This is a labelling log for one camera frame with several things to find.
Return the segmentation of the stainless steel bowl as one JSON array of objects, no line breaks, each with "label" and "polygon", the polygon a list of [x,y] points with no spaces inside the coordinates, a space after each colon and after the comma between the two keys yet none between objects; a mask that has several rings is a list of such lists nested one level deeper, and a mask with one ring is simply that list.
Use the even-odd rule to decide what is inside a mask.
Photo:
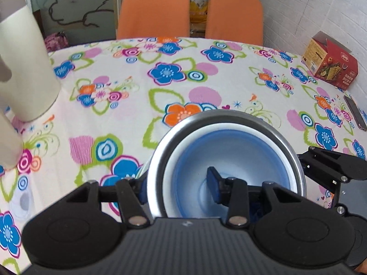
[{"label": "stainless steel bowl", "polygon": [[227,208],[215,204],[206,183],[210,166],[250,186],[275,182],[307,194],[298,156],[278,130],[243,112],[209,110],[173,126],[156,147],[147,174],[152,216],[224,217]]}]

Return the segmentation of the dark smartphone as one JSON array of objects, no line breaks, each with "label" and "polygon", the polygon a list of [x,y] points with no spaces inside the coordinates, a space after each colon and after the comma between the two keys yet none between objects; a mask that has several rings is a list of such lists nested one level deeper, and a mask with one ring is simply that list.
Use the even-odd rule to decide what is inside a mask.
[{"label": "dark smartphone", "polygon": [[361,115],[356,103],[352,98],[344,96],[344,100],[347,103],[359,129],[366,131],[366,123],[363,116]]}]

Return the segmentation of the floral tablecloth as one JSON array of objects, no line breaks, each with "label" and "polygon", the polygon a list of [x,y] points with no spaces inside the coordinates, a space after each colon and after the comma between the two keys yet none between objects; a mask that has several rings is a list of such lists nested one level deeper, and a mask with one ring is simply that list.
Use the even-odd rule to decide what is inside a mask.
[{"label": "floral tablecloth", "polygon": [[138,177],[161,138],[210,109],[251,114],[297,153],[321,147],[366,158],[347,92],[312,76],[300,55],[226,40],[137,38],[52,52],[54,105],[24,123],[20,163],[1,171],[1,264],[29,264],[21,231],[37,212],[88,180]]}]

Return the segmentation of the red snack carton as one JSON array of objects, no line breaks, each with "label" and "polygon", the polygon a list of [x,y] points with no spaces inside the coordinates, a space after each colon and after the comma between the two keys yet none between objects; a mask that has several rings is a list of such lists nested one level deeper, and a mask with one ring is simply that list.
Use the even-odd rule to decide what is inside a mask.
[{"label": "red snack carton", "polygon": [[317,32],[302,55],[314,77],[347,90],[358,76],[358,61],[351,51],[325,32]]}]

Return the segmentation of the small cream bottle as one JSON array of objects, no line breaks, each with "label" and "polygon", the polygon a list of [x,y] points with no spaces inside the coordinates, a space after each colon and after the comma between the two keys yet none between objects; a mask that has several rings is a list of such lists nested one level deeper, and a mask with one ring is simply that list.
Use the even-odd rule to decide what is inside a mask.
[{"label": "small cream bottle", "polygon": [[0,118],[0,162],[5,170],[14,168],[23,153],[23,141],[9,119],[1,111]]}]

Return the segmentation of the large cream thermos jug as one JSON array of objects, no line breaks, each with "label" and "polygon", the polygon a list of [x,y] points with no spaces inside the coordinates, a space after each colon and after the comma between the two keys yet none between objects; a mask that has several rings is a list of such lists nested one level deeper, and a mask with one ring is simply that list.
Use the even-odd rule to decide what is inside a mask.
[{"label": "large cream thermos jug", "polygon": [[21,121],[33,121],[55,102],[60,83],[25,0],[1,0],[1,98]]}]

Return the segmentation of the pink floral bag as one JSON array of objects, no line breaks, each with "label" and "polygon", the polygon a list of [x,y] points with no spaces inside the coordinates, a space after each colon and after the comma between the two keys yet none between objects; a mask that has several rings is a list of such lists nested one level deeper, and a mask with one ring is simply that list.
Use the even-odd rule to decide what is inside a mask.
[{"label": "pink floral bag", "polygon": [[55,52],[69,47],[68,38],[64,32],[57,32],[46,36],[44,43],[48,52]]}]

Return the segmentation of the right orange chair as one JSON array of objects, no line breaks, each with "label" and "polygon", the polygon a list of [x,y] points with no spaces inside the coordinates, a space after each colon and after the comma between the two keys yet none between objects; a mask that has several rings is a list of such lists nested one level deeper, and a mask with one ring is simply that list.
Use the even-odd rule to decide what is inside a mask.
[{"label": "right orange chair", "polygon": [[209,0],[205,37],[245,44],[263,44],[260,0]]}]

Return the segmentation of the orange chair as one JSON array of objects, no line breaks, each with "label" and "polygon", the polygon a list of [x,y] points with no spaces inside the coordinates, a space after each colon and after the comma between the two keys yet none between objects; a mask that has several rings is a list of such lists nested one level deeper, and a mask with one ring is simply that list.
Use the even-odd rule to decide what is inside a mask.
[{"label": "orange chair", "polygon": [[122,0],[117,39],[189,37],[190,0]]},{"label": "orange chair", "polygon": [[245,44],[263,44],[260,0],[209,0],[205,37]]}]

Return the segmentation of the left orange chair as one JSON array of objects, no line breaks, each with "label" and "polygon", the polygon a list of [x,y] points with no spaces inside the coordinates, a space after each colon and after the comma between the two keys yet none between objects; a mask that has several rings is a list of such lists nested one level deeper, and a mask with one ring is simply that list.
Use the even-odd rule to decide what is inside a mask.
[{"label": "left orange chair", "polygon": [[117,39],[189,37],[190,0],[122,0]]}]

